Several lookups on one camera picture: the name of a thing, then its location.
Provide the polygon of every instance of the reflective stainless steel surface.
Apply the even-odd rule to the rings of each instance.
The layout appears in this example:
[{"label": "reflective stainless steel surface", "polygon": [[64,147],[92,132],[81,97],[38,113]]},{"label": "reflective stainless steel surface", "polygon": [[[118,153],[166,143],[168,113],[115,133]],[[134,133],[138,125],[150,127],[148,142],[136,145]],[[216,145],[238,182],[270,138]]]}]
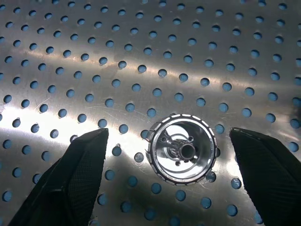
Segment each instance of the reflective stainless steel surface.
[{"label": "reflective stainless steel surface", "polygon": [[[256,225],[229,130],[273,136],[301,159],[300,9],[295,0],[0,1],[2,225],[74,135],[99,126],[110,137],[95,222]],[[220,155],[193,186],[163,182],[145,156],[144,130],[172,113],[214,128]]]}]

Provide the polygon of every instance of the hole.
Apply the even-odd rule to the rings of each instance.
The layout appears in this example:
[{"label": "hole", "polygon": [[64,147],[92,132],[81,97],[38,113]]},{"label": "hole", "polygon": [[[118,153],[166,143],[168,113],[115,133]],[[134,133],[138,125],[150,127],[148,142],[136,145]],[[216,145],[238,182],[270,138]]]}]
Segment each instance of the hole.
[{"label": "hole", "polygon": [[265,116],[265,119],[268,120],[268,121],[271,122],[271,123],[273,123],[273,122],[276,121],[275,115],[273,115],[273,114],[271,114],[271,113],[267,114],[267,115]]},{"label": "hole", "polygon": [[241,113],[246,118],[249,118],[252,115],[252,112],[249,108],[244,108]]},{"label": "hole", "polygon": [[288,149],[290,149],[291,152],[296,152],[299,150],[299,146],[295,142],[290,142],[288,144]]},{"label": "hole", "polygon": [[126,105],[126,111],[127,112],[133,112],[135,110],[135,105],[133,104],[127,104]]},{"label": "hole", "polygon": [[80,123],[83,123],[87,120],[87,116],[85,114],[79,114],[77,117],[77,121],[79,121]]},{"label": "hole", "polygon": [[161,17],[160,15],[156,15],[156,16],[154,17],[154,20],[155,20],[156,22],[160,22],[160,21],[162,20],[162,17]]},{"label": "hole", "polygon": [[253,34],[253,37],[254,37],[255,39],[262,39],[262,34],[259,33],[259,32],[255,32],[255,33]]},{"label": "hole", "polygon": [[107,180],[113,180],[115,177],[115,172],[109,169],[105,172],[104,176]]},{"label": "hole", "polygon": [[97,22],[94,23],[94,27],[95,27],[95,28],[100,28],[102,25],[103,25],[103,24],[102,24],[102,22],[100,22],[100,21],[97,21]]},{"label": "hole", "polygon": [[42,105],[40,106],[40,112],[44,113],[44,112],[46,112],[47,110],[48,110],[48,105],[42,104]]},{"label": "hole", "polygon": [[138,72],[143,73],[145,71],[146,71],[146,66],[145,65],[138,66]]},{"label": "hole", "polygon": [[114,100],[113,99],[106,99],[106,101],[104,102],[104,104],[107,107],[113,107],[114,106]]},{"label": "hole", "polygon": [[12,146],[11,140],[5,140],[5,141],[2,143],[2,147],[3,147],[4,149],[9,149],[9,148],[11,148],[11,146]]},{"label": "hole", "polygon": [[180,226],[180,219],[178,217],[171,217],[168,221],[169,226]]},{"label": "hole", "polygon": [[204,107],[205,104],[206,104],[206,100],[203,99],[203,98],[198,98],[198,99],[196,100],[196,104],[197,104],[197,106],[199,106],[199,107]]},{"label": "hole", "polygon": [[218,108],[221,112],[227,112],[229,109],[229,107],[226,103],[221,103]]},{"label": "hole", "polygon": [[44,71],[46,69],[46,64],[44,64],[44,63],[39,64],[38,69],[40,71]]},{"label": "hole", "polygon": [[300,127],[301,122],[298,119],[290,120],[290,125],[293,129],[298,129]]},{"label": "hole", "polygon": [[152,208],[148,208],[145,212],[144,212],[144,217],[145,219],[152,221],[156,218],[156,211]]},{"label": "hole", "polygon": [[13,169],[13,176],[15,178],[19,178],[21,175],[22,175],[22,170],[19,167]]},{"label": "hole", "polygon": [[98,74],[94,75],[92,78],[92,82],[94,82],[94,83],[99,83],[100,80],[101,80],[101,77]]},{"label": "hole", "polygon": [[63,56],[66,58],[66,57],[69,57],[71,55],[71,51],[70,50],[65,50],[63,52]]},{"label": "hole", "polygon": [[141,90],[141,86],[139,84],[134,84],[132,86],[132,91],[139,92]]},{"label": "hole", "polygon": [[42,153],[42,160],[49,161],[50,160],[50,152],[43,152]]},{"label": "hole", "polygon": [[102,7],[102,8],[100,9],[100,11],[101,11],[102,13],[106,13],[106,12],[108,12],[108,10],[109,10],[109,8],[106,7],[106,6],[104,6],[104,7]]},{"label": "hole", "polygon": [[230,83],[228,83],[228,82],[225,82],[222,85],[222,89],[225,90],[226,92],[229,92],[232,89],[232,85]]},{"label": "hole", "polygon": [[245,89],[245,93],[246,93],[249,97],[251,97],[251,96],[254,95],[255,91],[254,91],[253,88],[248,87],[248,88]]},{"label": "hole", "polygon": [[221,30],[221,27],[219,25],[213,25],[212,26],[212,31],[219,32],[220,30]]},{"label": "hole", "polygon": [[238,179],[238,178],[233,178],[233,179],[231,180],[231,186],[232,186],[234,189],[240,189],[240,187],[241,187],[241,181],[240,181],[240,179]]},{"label": "hole", "polygon": [[235,36],[239,36],[241,34],[241,31],[238,29],[238,28],[235,28],[232,30],[232,33],[235,35]]},{"label": "hole", "polygon": [[16,40],[13,43],[14,47],[19,47],[21,45],[21,41],[20,40]]},{"label": "hole", "polygon": [[129,213],[132,209],[132,204],[128,201],[123,202],[120,206],[120,209],[123,213]]},{"label": "hole", "polygon": [[206,175],[206,180],[210,183],[213,183],[216,180],[216,175],[214,172],[210,171],[209,173],[207,173]]},{"label": "hole", "polygon": [[6,104],[9,103],[11,100],[12,100],[12,96],[11,96],[11,95],[6,95],[6,96],[3,98],[3,101],[4,101]]},{"label": "hole", "polygon": [[127,63],[125,61],[120,61],[118,63],[118,68],[119,69],[124,69],[127,66]]},{"label": "hole", "polygon": [[175,198],[182,202],[186,199],[186,193],[183,190],[178,190],[175,193]]},{"label": "hole", "polygon": [[158,183],[154,183],[151,185],[151,192],[153,192],[154,194],[159,194],[162,190],[162,187],[160,184]]},{"label": "hole", "polygon": [[135,154],[134,159],[137,163],[141,163],[144,160],[144,155],[141,152]]},{"label": "hole", "polygon": [[184,73],[180,74],[180,75],[179,75],[179,80],[180,80],[181,82],[186,82],[186,81],[188,80],[188,75],[187,75],[187,74],[184,74]]},{"label": "hole", "polygon": [[25,155],[30,154],[31,151],[32,151],[32,148],[29,145],[25,145],[22,148],[22,153],[25,154]]},{"label": "hole", "polygon": [[13,79],[13,84],[15,84],[15,85],[18,85],[20,82],[21,82],[20,77],[15,77],[15,78]]},{"label": "hole", "polygon": [[133,49],[133,46],[131,44],[126,44],[124,46],[125,51],[131,51]]},{"label": "hole", "polygon": [[153,118],[156,116],[156,110],[153,108],[150,108],[149,110],[147,110],[147,116],[149,116],[150,118]]},{"label": "hole", "polygon": [[192,57],[189,56],[189,55],[184,56],[184,62],[191,63],[192,62]]},{"label": "hole", "polygon": [[205,60],[205,66],[206,67],[213,67],[213,61],[212,60]]},{"label": "hole", "polygon": [[27,99],[25,99],[25,100],[23,100],[23,101],[21,102],[21,106],[22,106],[23,108],[26,108],[26,107],[28,107],[28,106],[29,106],[29,104],[30,104],[30,101],[29,101],[29,100],[27,100]]},{"label": "hole", "polygon": [[228,205],[227,206],[227,214],[231,217],[237,215],[237,207],[235,205]]},{"label": "hole", "polygon": [[171,41],[171,42],[172,41],[176,41],[177,40],[177,36],[175,36],[174,34],[171,34],[171,35],[168,36],[168,40]]},{"label": "hole", "polygon": [[9,202],[11,200],[12,196],[13,196],[13,194],[11,193],[11,191],[6,191],[2,195],[2,200],[5,202]]},{"label": "hole", "polygon": [[181,102],[184,100],[184,96],[182,93],[176,93],[175,96],[174,96],[174,99],[177,101],[177,102]]},{"label": "hole", "polygon": [[138,31],[139,31],[139,30],[138,30],[137,28],[132,28],[132,29],[130,30],[131,34],[137,34]]},{"label": "hole", "polygon": [[46,53],[48,53],[48,54],[53,53],[53,51],[54,51],[54,48],[52,46],[50,46],[46,49]]},{"label": "hole", "polygon": [[100,65],[105,65],[108,62],[108,59],[106,57],[102,57],[99,59]]},{"label": "hole", "polygon": [[172,53],[169,52],[169,51],[166,51],[166,52],[163,53],[163,57],[165,59],[170,59],[172,56],[173,56]]},{"label": "hole", "polygon": [[119,126],[119,132],[125,134],[128,132],[128,126],[126,124],[122,124]]},{"label": "hole", "polygon": [[98,196],[97,202],[98,202],[99,205],[102,205],[102,206],[107,204],[108,203],[108,198],[107,198],[106,194],[103,193],[100,196]]},{"label": "hole", "polygon": [[208,44],[208,47],[210,50],[214,50],[217,48],[217,44],[214,41],[212,41]]},{"label": "hole", "polygon": [[116,31],[119,31],[120,30],[120,26],[115,24],[112,26],[112,31],[116,32]]},{"label": "hole", "polygon": [[162,90],[160,90],[159,88],[155,88],[153,91],[152,91],[152,94],[155,96],[155,97],[159,97],[162,95]]},{"label": "hole", "polygon": [[234,66],[234,64],[227,64],[226,69],[227,69],[227,71],[232,72],[235,70],[235,66]]},{"label": "hole", "polygon": [[210,207],[211,207],[211,204],[212,204],[211,199],[209,199],[209,198],[207,198],[207,197],[203,197],[203,198],[201,199],[201,205],[202,205],[202,207],[203,207],[204,209],[210,208]]},{"label": "hole", "polygon": [[157,32],[155,32],[155,31],[151,31],[149,33],[149,37],[152,38],[152,39],[156,38],[156,36],[157,36]]},{"label": "hole", "polygon": [[202,86],[206,87],[206,86],[208,86],[209,84],[210,84],[210,81],[209,81],[208,78],[203,78],[203,79],[201,79],[201,85],[202,85]]},{"label": "hole", "polygon": [[230,53],[238,53],[238,48],[236,46],[230,46],[229,48]]},{"label": "hole", "polygon": [[112,154],[114,156],[120,156],[121,155],[121,148],[119,146],[113,147]]},{"label": "hole", "polygon": [[276,93],[269,93],[268,94],[268,99],[271,101],[277,101],[278,100],[278,95]]},{"label": "hole", "polygon": [[40,129],[40,127],[38,124],[33,124],[30,130],[32,133],[37,133],[39,131],[39,129]]},{"label": "hole", "polygon": [[40,180],[41,176],[42,176],[41,174],[35,174],[35,175],[33,176],[33,178],[32,178],[32,182],[33,182],[34,184],[37,184],[38,181]]},{"label": "hole", "polygon": [[145,48],[145,49],[143,50],[143,53],[146,54],[146,55],[150,55],[151,52],[152,52],[151,48]]},{"label": "hole", "polygon": [[248,70],[248,74],[251,75],[251,76],[256,76],[257,75],[257,71],[255,68],[250,68]]}]

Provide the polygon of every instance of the circular hole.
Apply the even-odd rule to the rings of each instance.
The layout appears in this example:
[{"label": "circular hole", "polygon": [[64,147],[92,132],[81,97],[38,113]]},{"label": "circular hole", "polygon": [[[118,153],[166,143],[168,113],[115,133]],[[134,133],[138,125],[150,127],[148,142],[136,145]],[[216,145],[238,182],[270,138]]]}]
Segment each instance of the circular hole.
[{"label": "circular hole", "polygon": [[128,201],[123,202],[120,206],[120,209],[123,213],[129,213],[132,210],[132,204]]},{"label": "circular hole", "polygon": [[216,180],[216,174],[214,172],[210,171],[206,175],[206,180],[210,183],[213,183]]},{"label": "circular hole", "polygon": [[201,205],[204,209],[208,209],[211,207],[211,199],[207,198],[207,197],[203,197],[201,200]]},{"label": "circular hole", "polygon": [[29,145],[25,145],[22,148],[22,153],[23,154],[30,154],[31,151],[32,151],[32,148]]},{"label": "circular hole", "polygon": [[182,202],[186,199],[186,193],[183,190],[178,190],[175,193],[175,198]]},{"label": "circular hole", "polygon": [[151,185],[151,192],[153,192],[154,194],[159,194],[162,190],[162,187],[160,184],[158,183],[154,183]]},{"label": "circular hole", "polygon": [[102,206],[107,204],[108,198],[107,198],[106,194],[101,194],[100,196],[98,196],[97,202],[99,205],[102,205]]},{"label": "circular hole", "polygon": [[203,106],[205,106],[205,104],[206,104],[206,100],[203,99],[203,98],[198,98],[198,99],[196,100],[196,104],[197,104],[197,106],[199,106],[199,107],[203,107]]},{"label": "circular hole", "polygon": [[107,126],[108,122],[105,119],[100,119],[97,123],[99,128],[105,128]]},{"label": "circular hole", "polygon": [[141,152],[135,154],[134,159],[137,163],[141,163],[144,160],[144,155]]},{"label": "circular hole", "polygon": [[60,110],[58,111],[58,116],[59,116],[59,117],[63,118],[63,117],[65,117],[66,115],[67,115],[67,110],[66,110],[66,109],[60,109]]},{"label": "circular hole", "polygon": [[113,147],[112,154],[114,156],[120,156],[121,155],[121,148],[119,146]]},{"label": "circular hole", "polygon": [[83,123],[87,120],[87,116],[85,114],[80,114],[77,117],[77,121],[79,121],[80,123]]},{"label": "circular hole", "polygon": [[234,189],[240,189],[240,187],[241,187],[241,181],[240,181],[240,179],[238,179],[238,178],[233,178],[233,179],[231,180],[231,186],[232,186]]},{"label": "circular hole", "polygon": [[125,134],[128,132],[128,126],[126,124],[122,124],[119,126],[119,132]]},{"label": "circular hole", "polygon": [[105,172],[104,176],[107,180],[113,180],[115,177],[115,172],[109,169]]},{"label": "circular hole", "polygon": [[235,205],[228,205],[227,206],[227,214],[231,217],[237,215],[237,207]]},{"label": "circular hole", "polygon": [[47,110],[48,110],[48,105],[42,104],[42,105],[40,106],[40,112],[44,113],[44,112],[46,112]]}]

